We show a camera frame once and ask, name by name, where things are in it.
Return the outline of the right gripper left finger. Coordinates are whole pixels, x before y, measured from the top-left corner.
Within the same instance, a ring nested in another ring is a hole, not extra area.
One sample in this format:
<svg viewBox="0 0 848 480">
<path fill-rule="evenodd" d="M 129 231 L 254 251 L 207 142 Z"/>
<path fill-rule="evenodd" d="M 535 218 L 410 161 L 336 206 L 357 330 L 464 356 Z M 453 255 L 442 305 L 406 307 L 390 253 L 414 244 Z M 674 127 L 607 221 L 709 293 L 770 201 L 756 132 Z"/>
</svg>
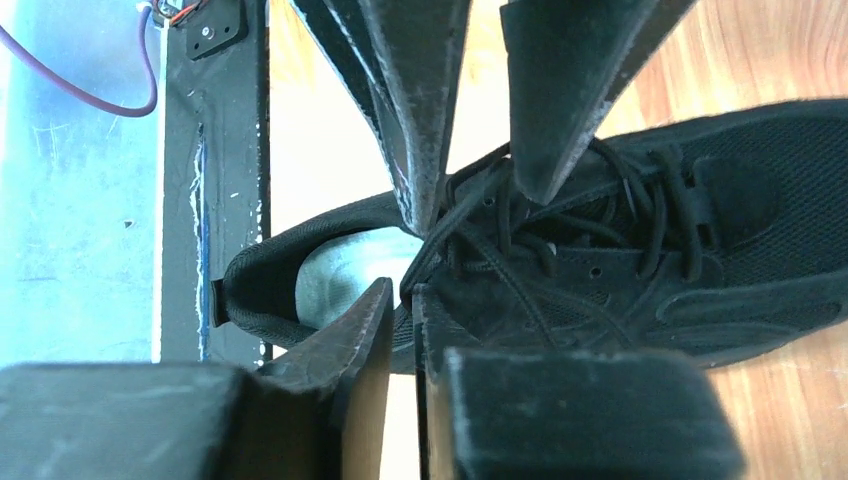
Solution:
<svg viewBox="0 0 848 480">
<path fill-rule="evenodd" d="M 1 373 L 5 479 L 375 479 L 393 288 L 257 370 L 19 364 Z"/>
</svg>

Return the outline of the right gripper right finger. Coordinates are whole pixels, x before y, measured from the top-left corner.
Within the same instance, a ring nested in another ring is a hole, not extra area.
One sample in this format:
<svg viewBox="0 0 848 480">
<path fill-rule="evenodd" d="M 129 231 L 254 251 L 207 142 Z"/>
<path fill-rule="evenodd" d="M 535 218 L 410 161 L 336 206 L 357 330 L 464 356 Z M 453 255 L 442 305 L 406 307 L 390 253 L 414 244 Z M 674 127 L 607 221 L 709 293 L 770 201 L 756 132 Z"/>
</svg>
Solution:
<svg viewBox="0 0 848 480">
<path fill-rule="evenodd" d="M 425 479 L 738 479 L 746 459 L 704 372 L 663 351 L 486 348 L 415 287 Z"/>
</svg>

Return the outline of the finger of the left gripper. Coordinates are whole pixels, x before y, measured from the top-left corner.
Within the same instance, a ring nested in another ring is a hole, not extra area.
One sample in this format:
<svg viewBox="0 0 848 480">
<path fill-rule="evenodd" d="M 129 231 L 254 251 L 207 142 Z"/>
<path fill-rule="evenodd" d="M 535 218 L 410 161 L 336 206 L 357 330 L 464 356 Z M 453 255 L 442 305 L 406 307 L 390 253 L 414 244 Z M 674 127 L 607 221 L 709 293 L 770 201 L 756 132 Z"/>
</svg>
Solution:
<svg viewBox="0 0 848 480">
<path fill-rule="evenodd" d="M 374 133 L 402 220 L 427 236 L 444 184 L 470 2 L 292 6 Z"/>
<path fill-rule="evenodd" d="M 525 0 L 500 9 L 515 183 L 550 203 L 690 1 Z"/>
</svg>

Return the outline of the black shoelace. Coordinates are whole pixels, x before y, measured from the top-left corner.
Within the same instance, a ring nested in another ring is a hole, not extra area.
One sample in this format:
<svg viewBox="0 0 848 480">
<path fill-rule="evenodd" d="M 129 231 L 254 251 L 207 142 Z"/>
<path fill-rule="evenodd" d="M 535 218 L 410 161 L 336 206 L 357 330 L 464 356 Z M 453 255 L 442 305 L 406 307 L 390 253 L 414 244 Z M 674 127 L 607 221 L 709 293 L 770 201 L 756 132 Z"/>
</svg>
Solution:
<svg viewBox="0 0 848 480">
<path fill-rule="evenodd" d="M 590 151 L 599 154 L 620 177 L 628 196 L 633 217 L 643 216 L 652 226 L 651 238 L 645 244 L 637 265 L 638 278 L 656 274 L 661 263 L 662 247 L 674 243 L 682 256 L 681 274 L 686 282 L 702 275 L 703 245 L 698 233 L 694 207 L 686 198 L 686 187 L 680 161 L 663 151 L 651 150 L 646 156 L 657 167 L 654 176 L 638 173 L 635 163 L 625 159 L 608 144 L 593 139 Z M 558 222 L 573 236 L 597 237 L 607 243 L 625 247 L 627 239 L 606 223 L 575 217 L 564 203 L 554 203 L 513 222 L 509 188 L 512 184 L 512 163 L 505 156 L 486 157 L 487 179 L 461 202 L 440 218 L 400 283 L 400 300 L 406 311 L 412 309 L 412 290 L 429 278 L 431 263 L 437 253 L 447 251 L 451 267 L 469 271 L 492 271 L 524 308 L 538 329 L 545 346 L 557 343 L 547 320 L 526 284 L 509 265 L 508 257 L 514 244 L 533 251 L 543 270 L 555 272 L 555 254 L 549 244 L 553 237 L 542 231 L 543 222 Z M 496 192 L 496 242 L 490 242 L 468 218 L 491 192 Z"/>
</svg>

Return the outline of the black sneaker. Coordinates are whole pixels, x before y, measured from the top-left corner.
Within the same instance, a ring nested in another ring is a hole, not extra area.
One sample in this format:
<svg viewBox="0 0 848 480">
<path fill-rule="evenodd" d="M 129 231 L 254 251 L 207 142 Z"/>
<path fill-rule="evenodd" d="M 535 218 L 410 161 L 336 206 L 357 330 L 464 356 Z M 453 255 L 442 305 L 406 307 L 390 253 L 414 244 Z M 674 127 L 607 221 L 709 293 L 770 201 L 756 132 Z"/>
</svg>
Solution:
<svg viewBox="0 0 848 480">
<path fill-rule="evenodd" d="M 701 277 L 682 278 L 678 247 L 666 243 L 656 274 L 638 278 L 652 226 L 633 217 L 614 168 L 589 146 L 555 199 L 538 206 L 509 188 L 518 222 L 562 202 L 569 214 L 606 223 L 625 247 L 558 222 L 555 272 L 514 244 L 508 263 L 547 320 L 556 347 L 611 353 L 678 350 L 706 368 L 740 362 L 834 326 L 847 317 L 847 103 L 801 100 L 706 116 L 601 140 L 637 166 L 658 169 L 651 150 L 681 163 L 686 198 L 703 245 Z M 486 157 L 450 175 L 439 220 L 487 177 Z M 469 216 L 496 242 L 496 192 Z M 291 348 L 318 332 L 377 277 L 393 277 L 393 370 L 414 368 L 412 310 L 400 283 L 424 240 L 402 220 L 392 192 L 311 218 L 242 250 L 214 282 L 223 319 L 268 343 Z M 492 271 L 451 267 L 436 254 L 418 285 L 432 289 L 468 334 L 488 347 L 539 348 L 538 329 Z"/>
</svg>

